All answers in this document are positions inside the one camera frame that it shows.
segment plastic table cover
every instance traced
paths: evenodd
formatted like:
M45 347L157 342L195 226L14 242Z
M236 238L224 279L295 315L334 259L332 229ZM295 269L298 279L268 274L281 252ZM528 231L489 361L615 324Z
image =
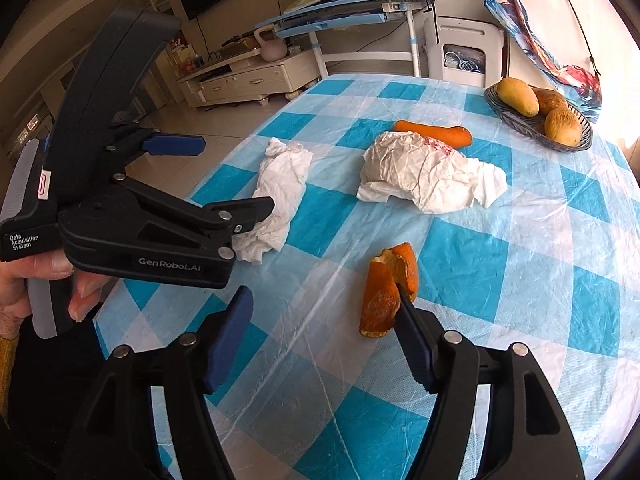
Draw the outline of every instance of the plastic table cover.
M362 155L398 119L474 136L461 150L503 168L489 209L440 216L409 201L364 203ZM501 123L482 89L397 75L343 74L295 99L193 191L204 204L248 198L270 137L314 153L282 252L238 262L223 290L121 280L95 319L105 355L164 346L225 307L239 285L255 311L231 377L207 397L238 479L403 479L435 396L415 383L394 332L358 333L368 261L410 242L415 304L476 344L525 342L556 391L593 479L640 412L640 190L596 132L558 153ZM461 478L478 467L489 387L478 390ZM153 391L163 463L179 478L162 390Z

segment yellow sleeve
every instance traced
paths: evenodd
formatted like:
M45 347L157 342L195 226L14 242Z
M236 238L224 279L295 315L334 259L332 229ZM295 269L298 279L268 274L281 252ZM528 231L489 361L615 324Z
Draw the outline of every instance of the yellow sleeve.
M0 337L0 416L6 420L11 371L14 368L18 338L7 340Z

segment drawer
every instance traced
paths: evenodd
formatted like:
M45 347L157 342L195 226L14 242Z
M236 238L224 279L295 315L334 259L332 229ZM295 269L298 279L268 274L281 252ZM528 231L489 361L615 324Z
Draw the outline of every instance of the drawer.
M283 65L251 70L232 76L236 95L282 94L291 92L289 77Z
M197 106L205 101L204 94L200 90L200 85L196 81L184 81L180 83L180 90L187 102L192 106Z
M201 83L202 93L207 101L224 99L236 95L233 81L230 77L221 77Z

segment tv stand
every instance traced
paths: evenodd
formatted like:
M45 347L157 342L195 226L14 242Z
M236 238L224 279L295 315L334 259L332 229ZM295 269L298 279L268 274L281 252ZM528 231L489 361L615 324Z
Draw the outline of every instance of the tv stand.
M302 88L318 78L312 50L273 62L260 58L260 49L217 60L177 80L189 106L207 107L243 101L265 104L270 94L284 94ZM209 77L213 70L228 66L230 72Z

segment hanging cloth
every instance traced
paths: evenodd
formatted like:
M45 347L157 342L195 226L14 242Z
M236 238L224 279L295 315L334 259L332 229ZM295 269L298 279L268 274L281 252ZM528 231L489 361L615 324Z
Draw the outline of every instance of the hanging cloth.
M592 74L581 66L561 66L556 58L545 48L529 24L527 10L521 0L484 0L484 6L500 22L504 30L518 43L526 56L551 81L551 84L572 104L574 104L592 123L598 121L602 108L602 90L600 72L591 55L589 42L570 0L569 5L578 21L587 44Z

